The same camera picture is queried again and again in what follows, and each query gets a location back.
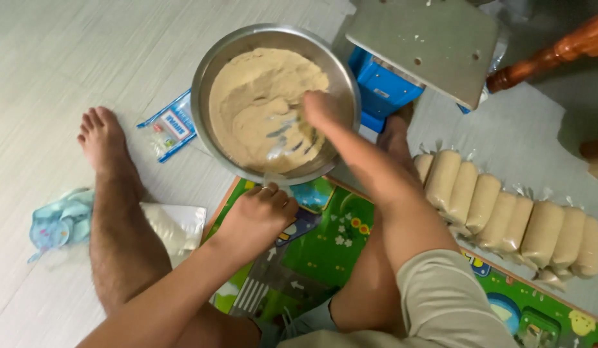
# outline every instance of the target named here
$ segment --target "hairy leg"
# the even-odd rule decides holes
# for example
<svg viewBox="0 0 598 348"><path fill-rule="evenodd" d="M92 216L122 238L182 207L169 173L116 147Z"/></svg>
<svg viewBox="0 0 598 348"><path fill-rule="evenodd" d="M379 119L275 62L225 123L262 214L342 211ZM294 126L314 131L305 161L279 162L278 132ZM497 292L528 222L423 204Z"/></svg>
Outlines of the hairy leg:
<svg viewBox="0 0 598 348"><path fill-rule="evenodd" d="M417 178L418 189L421 189L408 149L407 125L401 117L390 116L387 119L377 145L387 151L403 170L411 172ZM381 222L380 210L374 207L374 226L368 242L355 263L350 279L331 300L331 317L343 333L371 329L398 337L405 335L400 293L396 275L385 254Z"/></svg>
<svg viewBox="0 0 598 348"><path fill-rule="evenodd" d="M110 315L172 271L161 240L146 221L139 202L142 183L129 157L124 133L106 108L82 116L77 137L96 172L90 235L93 282ZM205 304L185 328L179 347L256 347L260 333L245 318Z"/></svg>

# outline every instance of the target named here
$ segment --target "bare foot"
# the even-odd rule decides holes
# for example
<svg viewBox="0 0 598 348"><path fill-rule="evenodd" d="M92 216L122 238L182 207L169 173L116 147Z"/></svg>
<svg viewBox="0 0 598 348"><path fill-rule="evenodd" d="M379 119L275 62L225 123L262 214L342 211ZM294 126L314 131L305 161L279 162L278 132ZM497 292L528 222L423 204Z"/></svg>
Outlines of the bare foot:
<svg viewBox="0 0 598 348"><path fill-rule="evenodd" d="M403 107L405 112L396 112L393 115L387 117L385 122L385 129L378 136L376 140L376 146L384 150L391 158L401 165L411 176L417 179L417 183L421 186L421 180L419 174L413 164L413 158L411 157L410 150L408 149L407 142L407 131L408 125L403 117L408 118L408 114L412 115L412 105Z"/></svg>
<svg viewBox="0 0 598 348"><path fill-rule="evenodd" d="M77 141L98 175L128 177L138 199L142 197L142 182L127 151L125 133L112 111L105 107L89 108L82 115Z"/></svg>

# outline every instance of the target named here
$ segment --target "beige powder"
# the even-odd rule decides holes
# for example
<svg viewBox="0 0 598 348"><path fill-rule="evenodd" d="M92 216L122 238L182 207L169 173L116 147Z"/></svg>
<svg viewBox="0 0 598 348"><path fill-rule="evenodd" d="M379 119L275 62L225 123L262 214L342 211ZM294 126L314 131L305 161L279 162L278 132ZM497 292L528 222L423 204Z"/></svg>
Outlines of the beige powder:
<svg viewBox="0 0 598 348"><path fill-rule="evenodd" d="M243 53L221 69L211 87L213 131L239 165L261 172L293 170L314 159L325 141L303 121L303 93L328 85L320 67L298 53L274 48ZM275 149L281 154L271 159Z"/></svg>

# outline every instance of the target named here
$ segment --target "bowl rim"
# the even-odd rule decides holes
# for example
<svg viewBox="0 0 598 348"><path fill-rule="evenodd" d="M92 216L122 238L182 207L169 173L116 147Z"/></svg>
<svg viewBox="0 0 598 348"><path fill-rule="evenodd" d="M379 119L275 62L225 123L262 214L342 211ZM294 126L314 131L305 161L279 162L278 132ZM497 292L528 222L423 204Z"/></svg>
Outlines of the bowl rim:
<svg viewBox="0 0 598 348"><path fill-rule="evenodd" d="M222 153L217 146L214 145L212 140L210 139L209 135L204 130L205 126L202 123L202 117L200 115L200 85L202 82L202 78L204 76L205 71L209 67L211 61L217 56L217 54L229 43L241 38L243 36L248 36L252 34L262 33L262 32L283 32L291 35L301 36L313 44L317 45L321 50L326 52L340 67L343 68L344 73L349 79L350 84L353 89L354 98L354 107L355 107L355 117L353 119L353 130L357 132L359 130L359 126L361 125L361 99L359 96L359 87L357 85L357 81L354 78L353 73L351 72L348 64L344 61L341 61L337 58L337 56L333 53L330 49L329 44L321 39L316 34L310 32L309 30L305 30L303 28L298 28L292 25L287 24L276 24L276 23L264 23L264 24L253 24L248 25L243 28L239 28L228 35L224 36L223 38L219 39L210 49L207 51L202 60L198 64L198 68L195 71L194 79L192 81L191 86L191 112L192 112L192 119L194 121L195 130L197 133L197 137L202 140L203 145L206 149L217 159L218 162L221 163L223 167L227 170L231 171L233 174L238 175L241 178L245 178L251 180L256 183L263 183L264 176L263 175L256 175L253 173L249 173L246 170L243 170L239 165L235 164L232 160L227 158L227 156ZM290 178L285 180L279 180L280 185L299 185L313 179L322 177L323 175L327 174L333 168L335 168L341 161L340 154L336 154L334 158L327 162L325 165L318 168L318 170L314 170L312 173L302 175L296 178Z"/></svg>

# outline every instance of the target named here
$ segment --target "metal plate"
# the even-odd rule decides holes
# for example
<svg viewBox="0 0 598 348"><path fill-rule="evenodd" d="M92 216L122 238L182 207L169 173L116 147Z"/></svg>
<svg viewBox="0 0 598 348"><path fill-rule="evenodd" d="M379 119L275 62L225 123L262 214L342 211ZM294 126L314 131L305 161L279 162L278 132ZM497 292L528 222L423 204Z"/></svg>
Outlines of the metal plate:
<svg viewBox="0 0 598 348"><path fill-rule="evenodd" d="M362 0L346 36L474 110L497 34L496 22L464 0Z"/></svg>

